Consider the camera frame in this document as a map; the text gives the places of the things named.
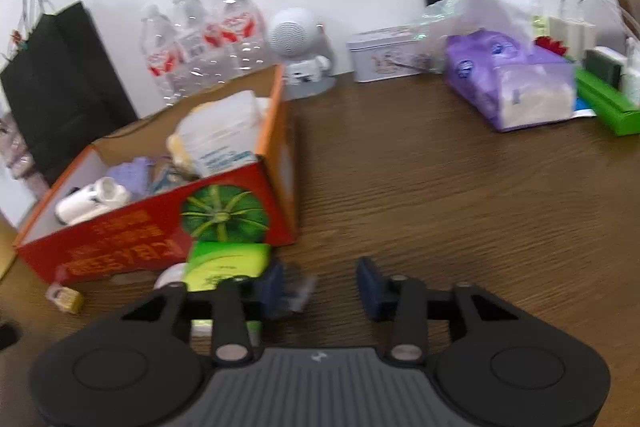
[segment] white logo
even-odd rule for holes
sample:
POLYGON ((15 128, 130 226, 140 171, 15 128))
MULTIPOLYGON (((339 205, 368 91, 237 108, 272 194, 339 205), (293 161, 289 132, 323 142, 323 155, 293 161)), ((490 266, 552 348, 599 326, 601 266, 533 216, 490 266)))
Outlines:
POLYGON ((311 360, 314 362, 322 362, 322 359, 327 359, 329 357, 324 351, 318 351, 316 354, 311 355, 311 360))

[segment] gray ribbed panel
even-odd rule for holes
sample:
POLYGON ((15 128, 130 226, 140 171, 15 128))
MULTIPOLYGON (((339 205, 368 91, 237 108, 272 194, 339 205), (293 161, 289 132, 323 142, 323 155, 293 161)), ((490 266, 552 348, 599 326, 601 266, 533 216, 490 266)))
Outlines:
POLYGON ((165 427, 470 427, 418 370, 383 363, 370 347, 267 349, 216 373, 165 427))

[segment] green round object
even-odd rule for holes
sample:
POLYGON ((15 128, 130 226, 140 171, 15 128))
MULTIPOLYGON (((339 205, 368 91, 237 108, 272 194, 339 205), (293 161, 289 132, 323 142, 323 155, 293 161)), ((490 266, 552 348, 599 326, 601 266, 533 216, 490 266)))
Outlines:
POLYGON ((198 241, 261 243, 269 217, 250 190, 208 185, 182 202, 182 227, 198 241))

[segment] tin lid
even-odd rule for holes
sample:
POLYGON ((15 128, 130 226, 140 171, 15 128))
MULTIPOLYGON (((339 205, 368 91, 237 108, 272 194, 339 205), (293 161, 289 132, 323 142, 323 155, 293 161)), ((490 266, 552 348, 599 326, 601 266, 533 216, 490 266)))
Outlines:
POLYGON ((372 46, 398 44, 399 42, 409 42, 413 39, 410 26, 394 26, 393 28, 356 33, 347 42, 347 47, 350 50, 364 50, 372 46))

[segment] white bottle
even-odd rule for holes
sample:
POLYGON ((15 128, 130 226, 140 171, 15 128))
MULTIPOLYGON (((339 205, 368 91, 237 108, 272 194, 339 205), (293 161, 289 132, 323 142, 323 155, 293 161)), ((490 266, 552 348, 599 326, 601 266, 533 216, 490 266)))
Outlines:
POLYGON ((177 79, 184 95, 224 83, 234 76, 234 65, 220 35, 220 26, 200 0, 172 0, 174 27, 185 67, 177 79))
POLYGON ((233 49, 239 74, 273 64, 262 15, 251 0, 216 0, 216 9, 222 17, 222 37, 233 49))
POLYGON ((175 43, 174 27, 155 4, 143 10, 142 24, 140 49, 145 57, 146 68, 154 76, 164 103, 172 105, 180 98, 175 86, 175 71, 180 66, 180 54, 175 43))

